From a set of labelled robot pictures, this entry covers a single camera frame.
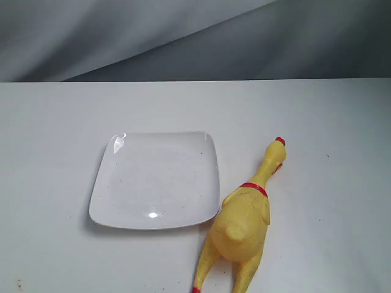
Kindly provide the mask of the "yellow rubber chicken toy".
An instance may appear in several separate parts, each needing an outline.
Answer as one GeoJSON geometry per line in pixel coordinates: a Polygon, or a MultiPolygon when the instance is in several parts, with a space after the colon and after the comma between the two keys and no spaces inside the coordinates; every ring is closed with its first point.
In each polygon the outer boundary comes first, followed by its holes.
{"type": "Polygon", "coordinates": [[[270,224],[267,180],[287,157],[285,140],[276,137],[266,148],[263,161],[250,181],[240,185],[222,202],[221,210],[207,234],[193,282],[193,292],[201,292],[214,264],[224,258],[237,266],[234,292],[246,292],[263,255],[270,224]]]}

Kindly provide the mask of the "white square plate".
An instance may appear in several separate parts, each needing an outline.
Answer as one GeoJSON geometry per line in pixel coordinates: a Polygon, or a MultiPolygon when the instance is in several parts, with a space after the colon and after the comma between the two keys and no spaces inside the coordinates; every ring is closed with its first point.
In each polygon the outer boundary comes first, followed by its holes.
{"type": "Polygon", "coordinates": [[[198,225],[220,209],[206,132],[120,133],[106,145],[89,203],[97,224],[130,230],[198,225]]]}

